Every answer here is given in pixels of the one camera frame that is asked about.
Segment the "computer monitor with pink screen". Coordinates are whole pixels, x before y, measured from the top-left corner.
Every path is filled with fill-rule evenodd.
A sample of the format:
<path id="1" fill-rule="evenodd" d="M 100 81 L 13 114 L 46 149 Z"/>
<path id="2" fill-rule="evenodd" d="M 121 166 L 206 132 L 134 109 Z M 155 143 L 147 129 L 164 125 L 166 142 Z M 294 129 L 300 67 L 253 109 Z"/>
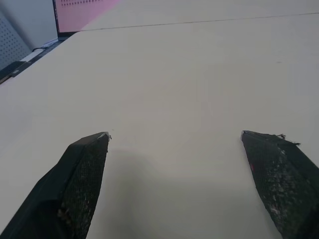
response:
<path id="1" fill-rule="evenodd" d="M 111 9 L 119 0 L 52 0 L 57 38 L 65 40 Z"/>

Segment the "white perforated panel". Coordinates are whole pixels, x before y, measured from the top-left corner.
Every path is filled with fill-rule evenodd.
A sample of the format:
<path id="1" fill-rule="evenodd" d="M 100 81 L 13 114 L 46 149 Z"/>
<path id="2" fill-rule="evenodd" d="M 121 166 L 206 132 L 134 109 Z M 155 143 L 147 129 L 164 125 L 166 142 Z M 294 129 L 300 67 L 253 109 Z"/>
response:
<path id="1" fill-rule="evenodd" d="M 30 53 L 31 49 L 0 11 L 0 70 Z"/>

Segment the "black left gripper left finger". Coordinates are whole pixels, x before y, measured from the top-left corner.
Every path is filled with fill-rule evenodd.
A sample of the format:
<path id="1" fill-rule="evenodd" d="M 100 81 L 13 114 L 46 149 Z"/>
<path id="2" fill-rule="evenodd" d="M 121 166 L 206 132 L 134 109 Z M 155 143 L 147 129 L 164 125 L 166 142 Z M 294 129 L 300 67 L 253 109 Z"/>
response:
<path id="1" fill-rule="evenodd" d="M 86 239 L 98 202 L 111 137 L 70 144 L 30 191 L 0 239 Z"/>

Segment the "black flat base plate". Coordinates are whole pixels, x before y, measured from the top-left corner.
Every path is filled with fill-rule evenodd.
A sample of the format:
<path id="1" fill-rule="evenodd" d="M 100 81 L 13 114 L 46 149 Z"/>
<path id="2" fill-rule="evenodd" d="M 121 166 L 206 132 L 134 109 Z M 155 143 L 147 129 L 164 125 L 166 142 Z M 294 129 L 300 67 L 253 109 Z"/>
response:
<path id="1" fill-rule="evenodd" d="M 2 70 L 0 70 L 0 84 L 5 82 L 11 74 L 20 66 L 22 66 L 25 61 L 14 61 L 10 63 L 8 66 L 4 67 Z"/>

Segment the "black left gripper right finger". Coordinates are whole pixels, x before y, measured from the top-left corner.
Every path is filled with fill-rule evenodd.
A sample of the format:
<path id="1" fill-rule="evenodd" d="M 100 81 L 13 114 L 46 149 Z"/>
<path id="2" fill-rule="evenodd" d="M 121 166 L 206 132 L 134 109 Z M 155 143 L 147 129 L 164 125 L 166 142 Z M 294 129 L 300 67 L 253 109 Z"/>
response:
<path id="1" fill-rule="evenodd" d="M 319 168 L 283 134 L 244 130 L 257 192 L 283 239 L 319 239 Z"/>

